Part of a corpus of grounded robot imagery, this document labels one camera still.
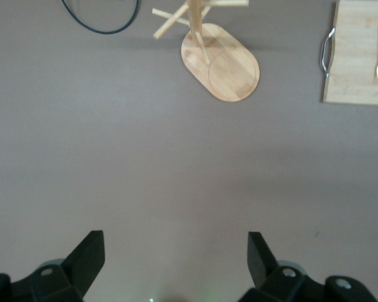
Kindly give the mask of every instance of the wooden cutting board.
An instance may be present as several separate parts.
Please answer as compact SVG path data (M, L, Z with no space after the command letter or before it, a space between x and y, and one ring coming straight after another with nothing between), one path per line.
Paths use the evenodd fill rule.
M340 0L334 26L324 102L378 105L378 1Z
M203 41L210 65L189 31L182 43L183 62L216 98L236 102L247 98L259 82L260 70L253 54L218 25L203 24Z

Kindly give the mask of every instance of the wooden dowel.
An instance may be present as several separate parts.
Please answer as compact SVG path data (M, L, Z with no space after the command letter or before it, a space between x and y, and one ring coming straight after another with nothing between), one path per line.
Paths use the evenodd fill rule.
M167 30L171 28L171 26L179 19L187 10L189 9L189 5L185 2L173 15L170 19L166 20L165 23L158 29L158 31L153 34L155 39L160 39L163 34L166 33Z
M210 66L209 55L207 55L207 51L206 51L206 47L204 46L202 35L198 31L196 31L196 38L197 38L197 42L199 43L200 48L202 49L202 53L203 53L203 57L204 57L204 61L206 65Z
M152 13L155 14L156 16L160 16L160 17L167 18L167 19L170 19L170 17L172 17L172 14L166 13L165 11L160 11L160 10L155 9L155 8L152 9ZM190 26L189 20L178 18L178 19L176 19L176 22Z
M249 6L249 0L203 0L202 6Z
M206 17L206 14L210 11L212 7L211 6L206 6L203 8L202 10L202 19L204 19L204 17Z
M189 22L190 30L192 32L193 41L197 45L196 32L202 35L202 11L200 10L200 3L202 0L186 0L189 5Z

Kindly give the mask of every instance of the wooden mug tree stand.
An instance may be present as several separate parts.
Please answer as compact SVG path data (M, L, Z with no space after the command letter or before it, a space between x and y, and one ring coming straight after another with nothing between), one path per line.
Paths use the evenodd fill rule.
M216 98L227 102L240 101L258 85L258 61L223 28L211 23L202 24L202 20L212 6L248 5L249 0L186 0L174 14L153 9L153 14L167 18L154 38L161 38L176 22L188 25L190 31L181 48L186 67ZM181 18L186 12L189 20Z

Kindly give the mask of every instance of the gray table surface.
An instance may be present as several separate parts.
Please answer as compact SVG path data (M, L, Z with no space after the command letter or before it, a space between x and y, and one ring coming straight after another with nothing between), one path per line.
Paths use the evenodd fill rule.
M133 1L70 1L121 25ZM85 30L58 0L0 0L0 272L21 279L90 230L106 263L87 302L237 301L248 231L317 282L342 274L378 299L378 108L323 104L321 42L334 1L213 8L260 64L244 101L185 69L180 1L143 1L133 25Z

